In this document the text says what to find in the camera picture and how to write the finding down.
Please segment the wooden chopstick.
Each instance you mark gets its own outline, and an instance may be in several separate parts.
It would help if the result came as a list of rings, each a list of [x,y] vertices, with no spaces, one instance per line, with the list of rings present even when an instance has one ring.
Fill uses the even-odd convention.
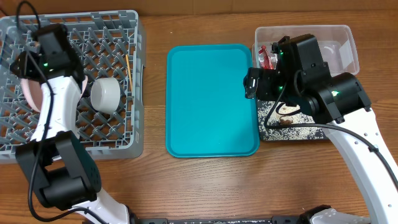
[[[127,63],[127,74],[129,77],[129,86],[130,86],[130,91],[131,93],[133,92],[133,85],[132,85],[132,75],[131,75],[131,68],[130,68],[130,63],[129,63],[129,56],[128,54],[125,55],[126,63]]]

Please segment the brown food piece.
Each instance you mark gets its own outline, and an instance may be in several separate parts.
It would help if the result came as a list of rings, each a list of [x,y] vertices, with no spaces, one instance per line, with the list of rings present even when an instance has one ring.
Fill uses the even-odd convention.
[[[291,118],[291,117],[289,117],[289,116],[281,116],[280,118],[279,118],[279,123],[281,124],[281,125],[288,125],[288,124],[292,124],[294,121],[293,121],[293,118]]]

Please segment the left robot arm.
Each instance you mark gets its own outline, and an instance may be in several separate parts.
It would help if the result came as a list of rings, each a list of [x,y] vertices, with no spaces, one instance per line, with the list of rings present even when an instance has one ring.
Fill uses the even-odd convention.
[[[39,121],[29,141],[17,146],[16,161],[29,182],[28,207],[42,222],[79,213],[92,223],[133,223],[128,206],[117,202],[101,185],[98,167],[80,142],[76,108],[86,76],[63,24],[39,27],[33,40],[40,52],[23,51],[11,65],[24,96],[33,104],[42,94]]]

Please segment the grey bowl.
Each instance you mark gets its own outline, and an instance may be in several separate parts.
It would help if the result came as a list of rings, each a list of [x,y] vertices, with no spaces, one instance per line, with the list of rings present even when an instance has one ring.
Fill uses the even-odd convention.
[[[120,85],[115,78],[100,78],[94,81],[90,100],[92,107],[106,114],[112,114],[119,106],[121,98]]]

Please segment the white round plate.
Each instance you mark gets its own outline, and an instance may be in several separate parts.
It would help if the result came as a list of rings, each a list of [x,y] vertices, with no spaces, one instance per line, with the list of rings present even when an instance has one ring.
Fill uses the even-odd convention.
[[[76,112],[79,99],[88,83],[88,77],[83,76],[83,81],[76,81],[73,77],[59,76],[49,79],[50,86],[46,83],[21,79],[22,92],[29,106],[40,114],[49,114],[50,90],[53,91],[52,114],[54,116],[71,116]]]

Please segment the red snack wrapper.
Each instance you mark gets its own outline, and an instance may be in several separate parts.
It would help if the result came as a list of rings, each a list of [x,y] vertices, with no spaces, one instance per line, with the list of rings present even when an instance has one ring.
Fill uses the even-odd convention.
[[[259,64],[261,66],[261,68],[263,69],[274,69],[274,66],[271,62],[271,58],[268,54],[267,48],[265,45],[262,45],[261,48],[258,51],[258,58],[259,58]]]

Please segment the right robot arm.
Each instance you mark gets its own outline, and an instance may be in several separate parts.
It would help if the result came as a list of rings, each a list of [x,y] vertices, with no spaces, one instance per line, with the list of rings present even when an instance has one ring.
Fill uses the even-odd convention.
[[[246,98],[298,106],[322,128],[348,166],[369,211],[368,218],[313,208],[299,223],[396,223],[397,163],[384,142],[360,81],[351,73],[332,76],[312,34],[283,37],[272,44],[275,69],[250,68]]]

